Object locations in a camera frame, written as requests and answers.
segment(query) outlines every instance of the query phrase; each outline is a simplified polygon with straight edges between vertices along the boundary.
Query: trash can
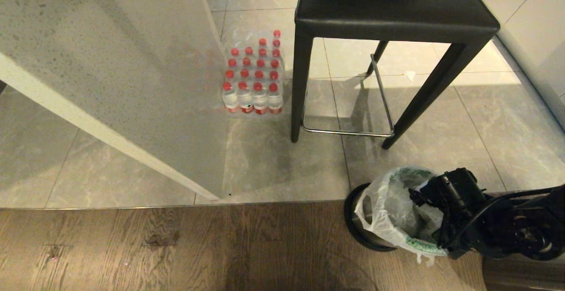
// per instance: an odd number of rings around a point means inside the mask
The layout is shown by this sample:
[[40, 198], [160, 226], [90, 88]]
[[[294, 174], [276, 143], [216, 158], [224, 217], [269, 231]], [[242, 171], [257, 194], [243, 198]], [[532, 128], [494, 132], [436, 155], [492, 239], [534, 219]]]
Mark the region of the trash can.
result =
[[345, 202], [345, 221], [353, 237], [375, 251], [392, 251], [401, 247], [428, 258], [446, 256], [437, 246], [432, 233], [440, 229], [443, 213], [429, 204], [416, 205], [410, 190], [425, 186], [436, 174], [419, 166], [394, 168], [371, 184], [359, 186]]
[[[355, 207], [359, 202], [361, 193], [370, 185], [370, 183], [363, 184], [355, 188], [345, 199], [345, 206], [343, 207], [343, 214], [345, 215], [345, 223], [349, 232], [361, 245], [375, 251], [387, 252], [396, 250], [396, 248], [388, 241], [380, 238], [370, 231], [363, 229], [363, 223], [355, 213]], [[365, 220], [371, 222], [373, 214], [370, 202], [367, 200], [363, 202], [363, 209], [365, 210]]]

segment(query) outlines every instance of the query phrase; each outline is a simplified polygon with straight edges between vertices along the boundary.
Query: black cable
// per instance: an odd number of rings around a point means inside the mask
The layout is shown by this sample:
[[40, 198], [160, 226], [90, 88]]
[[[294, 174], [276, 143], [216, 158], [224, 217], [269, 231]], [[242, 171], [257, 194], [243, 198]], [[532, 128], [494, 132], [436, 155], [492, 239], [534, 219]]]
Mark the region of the black cable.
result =
[[518, 192], [518, 193], [511, 193], [499, 196], [490, 200], [484, 207], [481, 208], [468, 222], [455, 234], [448, 242], [443, 243], [440, 248], [446, 248], [446, 246], [452, 244], [455, 240], [457, 240], [468, 228], [471, 226], [483, 213], [485, 213], [490, 207], [494, 206], [495, 204], [502, 202], [505, 199], [515, 198], [515, 197], [522, 197], [522, 196], [532, 196], [532, 195], [539, 195], [539, 194], [549, 194], [554, 189], [558, 189], [561, 186], [555, 186], [554, 188], [547, 188], [547, 189], [537, 189], [537, 190], [528, 190], [525, 192]]

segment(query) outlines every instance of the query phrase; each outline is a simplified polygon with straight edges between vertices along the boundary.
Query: white cabinet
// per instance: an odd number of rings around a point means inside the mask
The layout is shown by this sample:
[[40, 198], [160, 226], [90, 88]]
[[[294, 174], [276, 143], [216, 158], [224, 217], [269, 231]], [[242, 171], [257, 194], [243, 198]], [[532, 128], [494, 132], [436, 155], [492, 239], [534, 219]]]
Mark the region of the white cabinet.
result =
[[498, 36], [565, 128], [565, 0], [483, 0]]

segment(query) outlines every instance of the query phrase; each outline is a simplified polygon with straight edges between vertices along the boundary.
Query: white plastic bag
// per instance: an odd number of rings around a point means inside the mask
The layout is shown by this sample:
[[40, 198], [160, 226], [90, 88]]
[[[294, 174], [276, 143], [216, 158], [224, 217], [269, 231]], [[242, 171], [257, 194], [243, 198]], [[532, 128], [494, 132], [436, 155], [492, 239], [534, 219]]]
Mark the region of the white plastic bag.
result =
[[[395, 246], [429, 258], [426, 265], [433, 265], [435, 256], [446, 256], [444, 249], [430, 242], [431, 233], [440, 228], [443, 213], [435, 207], [417, 207], [411, 200], [408, 189], [415, 189], [436, 176], [431, 170], [417, 166], [404, 166], [390, 170], [379, 180], [373, 181], [361, 194], [355, 213], [363, 228], [378, 235]], [[365, 220], [363, 201], [371, 199], [373, 219]]]

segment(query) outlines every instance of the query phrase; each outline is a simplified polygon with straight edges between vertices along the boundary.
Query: black leather seat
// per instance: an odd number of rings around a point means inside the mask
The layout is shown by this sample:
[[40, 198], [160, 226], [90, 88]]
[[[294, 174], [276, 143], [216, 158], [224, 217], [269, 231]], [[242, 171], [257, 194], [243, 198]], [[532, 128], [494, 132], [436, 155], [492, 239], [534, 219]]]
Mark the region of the black leather seat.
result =
[[376, 60], [390, 40], [452, 43], [384, 148], [408, 129], [500, 29], [481, 0], [298, 0], [294, 21], [293, 142], [302, 124], [313, 38], [379, 40]]

